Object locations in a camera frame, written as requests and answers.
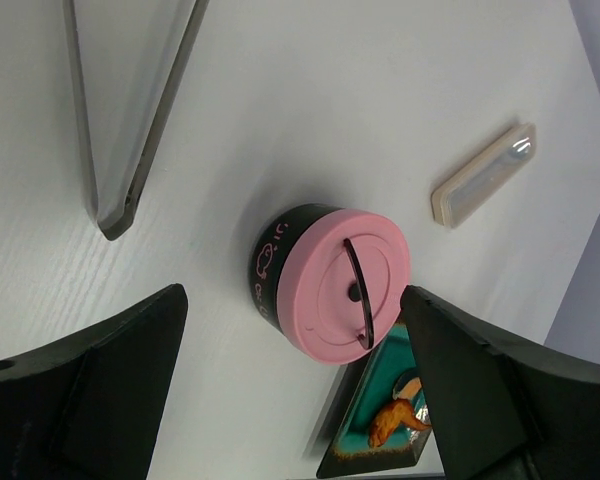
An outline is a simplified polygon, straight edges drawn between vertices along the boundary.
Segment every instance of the table surface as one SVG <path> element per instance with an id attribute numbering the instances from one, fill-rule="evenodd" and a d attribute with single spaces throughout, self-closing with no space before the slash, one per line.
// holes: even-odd
<path id="1" fill-rule="evenodd" d="M 600 98 L 566 0 L 211 0 L 114 243 L 83 200 L 59 4 L 0 2 L 0 358 L 184 284 L 151 479 L 315 474 L 342 369 L 264 322 L 245 281 L 285 207 L 391 218 L 415 284 L 545 339 L 600 211 Z M 435 224 L 432 189 L 516 121 L 537 125 L 535 159 L 457 230 Z M 406 471 L 441 468 L 431 439 Z"/>

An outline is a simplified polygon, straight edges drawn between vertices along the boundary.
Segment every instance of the pink lid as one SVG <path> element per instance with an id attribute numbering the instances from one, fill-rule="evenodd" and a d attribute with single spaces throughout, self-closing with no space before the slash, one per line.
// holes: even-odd
<path id="1" fill-rule="evenodd" d="M 375 345 L 400 313 L 410 279 L 407 242 L 389 219 L 359 210 L 338 210 L 316 221 L 291 249 L 280 275 L 280 328 L 315 360 L 342 365 L 368 353 L 360 302 L 349 299 L 355 273 L 344 240 L 353 243 L 369 291 Z"/>

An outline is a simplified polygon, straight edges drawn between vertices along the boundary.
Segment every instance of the black handle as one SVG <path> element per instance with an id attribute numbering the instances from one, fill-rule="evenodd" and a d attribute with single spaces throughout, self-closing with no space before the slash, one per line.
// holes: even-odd
<path id="1" fill-rule="evenodd" d="M 373 314 L 371 313 L 371 302 L 369 301 L 369 292 L 367 291 L 367 284 L 364 282 L 364 275 L 362 274 L 362 267 L 358 261 L 358 255 L 356 250 L 353 248 L 353 243 L 348 238 L 344 239 L 344 248 L 347 250 L 351 266 L 353 267 L 353 273 L 356 276 L 355 288 L 349 289 L 349 298 L 353 301 L 358 301 L 358 298 L 362 300 L 362 311 L 364 313 L 364 329 L 365 333 L 358 335 L 358 341 L 366 350 L 373 348 Z"/>

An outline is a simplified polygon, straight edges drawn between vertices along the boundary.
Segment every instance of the round container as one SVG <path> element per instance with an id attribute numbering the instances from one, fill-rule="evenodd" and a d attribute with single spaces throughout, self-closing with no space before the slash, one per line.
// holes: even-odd
<path id="1" fill-rule="evenodd" d="M 311 358 L 337 365 L 389 333 L 409 277 L 407 243 L 393 222 L 320 204 L 276 218 L 249 266 L 260 314 Z"/>

